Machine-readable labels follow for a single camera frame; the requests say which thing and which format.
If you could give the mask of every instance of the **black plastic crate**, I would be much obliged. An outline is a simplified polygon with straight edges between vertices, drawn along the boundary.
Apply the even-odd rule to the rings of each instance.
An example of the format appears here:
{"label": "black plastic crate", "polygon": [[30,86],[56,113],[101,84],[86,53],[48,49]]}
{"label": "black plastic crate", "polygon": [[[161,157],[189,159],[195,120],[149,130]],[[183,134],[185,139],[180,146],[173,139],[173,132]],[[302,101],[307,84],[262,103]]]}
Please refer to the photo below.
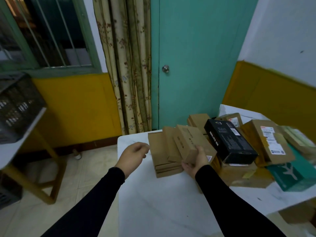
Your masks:
{"label": "black plastic crate", "polygon": [[22,198],[22,186],[0,171],[0,210]]}
{"label": "black plastic crate", "polygon": [[29,75],[0,75],[0,144],[21,139],[44,106]]}

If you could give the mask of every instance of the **door knob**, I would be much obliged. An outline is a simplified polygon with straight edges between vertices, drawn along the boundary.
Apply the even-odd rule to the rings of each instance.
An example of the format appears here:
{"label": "door knob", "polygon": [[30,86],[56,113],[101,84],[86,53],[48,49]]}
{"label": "door knob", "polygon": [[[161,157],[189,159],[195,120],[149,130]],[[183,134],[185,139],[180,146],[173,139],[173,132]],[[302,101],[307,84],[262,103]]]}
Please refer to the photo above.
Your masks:
{"label": "door knob", "polygon": [[164,66],[162,67],[162,71],[163,71],[164,73],[168,73],[168,72],[169,72],[169,66],[168,66],[168,65],[164,65]]}

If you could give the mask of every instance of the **black box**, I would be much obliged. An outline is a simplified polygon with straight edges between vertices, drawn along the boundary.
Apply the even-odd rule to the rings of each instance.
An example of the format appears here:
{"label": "black box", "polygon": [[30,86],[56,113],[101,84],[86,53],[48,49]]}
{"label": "black box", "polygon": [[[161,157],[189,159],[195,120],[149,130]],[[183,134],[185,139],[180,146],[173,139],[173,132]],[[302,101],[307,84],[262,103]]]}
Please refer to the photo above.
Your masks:
{"label": "black box", "polygon": [[258,156],[230,121],[208,119],[204,129],[224,163],[249,165]]}

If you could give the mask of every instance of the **green window frame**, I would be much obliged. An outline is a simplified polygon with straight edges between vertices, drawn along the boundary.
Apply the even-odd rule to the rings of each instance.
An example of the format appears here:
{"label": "green window frame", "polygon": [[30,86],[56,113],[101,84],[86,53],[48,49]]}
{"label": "green window frame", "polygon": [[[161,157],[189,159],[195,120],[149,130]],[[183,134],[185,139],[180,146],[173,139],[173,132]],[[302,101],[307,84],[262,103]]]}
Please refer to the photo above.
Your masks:
{"label": "green window frame", "polygon": [[86,44],[87,52],[91,60],[91,66],[67,66],[67,67],[40,67],[35,59],[26,39],[20,31],[9,7],[5,0],[0,0],[0,10],[8,22],[12,31],[13,37],[26,59],[23,63],[15,63],[13,61],[2,61],[0,64],[0,74],[14,74],[17,72],[28,73],[34,78],[51,78],[65,77],[71,75],[86,75],[102,73],[99,56],[94,43],[88,14],[83,0],[72,0],[77,18],[80,24],[81,32]]}

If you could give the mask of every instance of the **window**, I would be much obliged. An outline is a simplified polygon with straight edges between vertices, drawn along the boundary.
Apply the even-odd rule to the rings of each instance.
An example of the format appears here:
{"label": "window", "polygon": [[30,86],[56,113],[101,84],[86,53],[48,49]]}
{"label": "window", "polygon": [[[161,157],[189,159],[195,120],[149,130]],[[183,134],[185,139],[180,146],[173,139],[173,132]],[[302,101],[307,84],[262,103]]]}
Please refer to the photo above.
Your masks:
{"label": "window", "polygon": [[0,73],[100,73],[83,0],[0,0]]}

